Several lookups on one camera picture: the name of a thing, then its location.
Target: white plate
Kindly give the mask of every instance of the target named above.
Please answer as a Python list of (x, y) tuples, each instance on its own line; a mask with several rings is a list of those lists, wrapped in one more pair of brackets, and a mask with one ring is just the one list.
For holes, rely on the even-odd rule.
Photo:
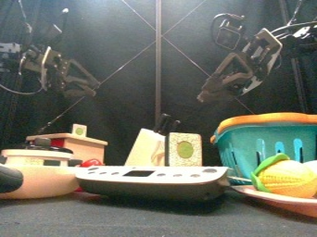
[(317, 199), (298, 198), (255, 190), (253, 185), (231, 186), (238, 192), (259, 199), (263, 203), (317, 218)]

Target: teal basket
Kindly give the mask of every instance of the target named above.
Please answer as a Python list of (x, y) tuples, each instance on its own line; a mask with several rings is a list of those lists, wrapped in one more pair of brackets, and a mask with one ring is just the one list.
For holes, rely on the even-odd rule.
[[(302, 114), (282, 113), (289, 116)], [(229, 167), (227, 176), (233, 184), (250, 184), (250, 174), (263, 159), (277, 153), (286, 154), (290, 159), (304, 163), (316, 159), (317, 118), (309, 123), (301, 119), (278, 121), (265, 119), (258, 122), (246, 120), (239, 124), (227, 122), (225, 129), (214, 132), (211, 142), (217, 145), (223, 166)]]

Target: display screen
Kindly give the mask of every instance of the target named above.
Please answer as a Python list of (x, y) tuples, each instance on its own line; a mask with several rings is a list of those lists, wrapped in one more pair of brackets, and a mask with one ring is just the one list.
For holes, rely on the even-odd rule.
[(154, 172), (155, 172), (154, 170), (132, 170), (132, 171), (127, 172), (124, 176), (147, 177)]

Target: toy food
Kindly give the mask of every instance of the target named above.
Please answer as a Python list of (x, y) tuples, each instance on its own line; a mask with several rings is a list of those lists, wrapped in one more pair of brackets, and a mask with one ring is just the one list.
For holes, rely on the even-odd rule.
[(281, 153), (261, 162), (251, 182), (259, 191), (293, 197), (310, 198), (317, 191), (317, 174)]

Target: green circle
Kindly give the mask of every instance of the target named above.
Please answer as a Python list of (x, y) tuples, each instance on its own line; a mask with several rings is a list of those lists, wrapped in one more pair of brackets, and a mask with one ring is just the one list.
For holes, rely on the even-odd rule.
[(83, 135), (83, 133), (84, 133), (84, 130), (82, 128), (75, 129), (75, 134)]
[(191, 156), (193, 156), (193, 145), (191, 145), (191, 143), (187, 142), (187, 141), (181, 142), (177, 146), (177, 153), (185, 159), (191, 158)]

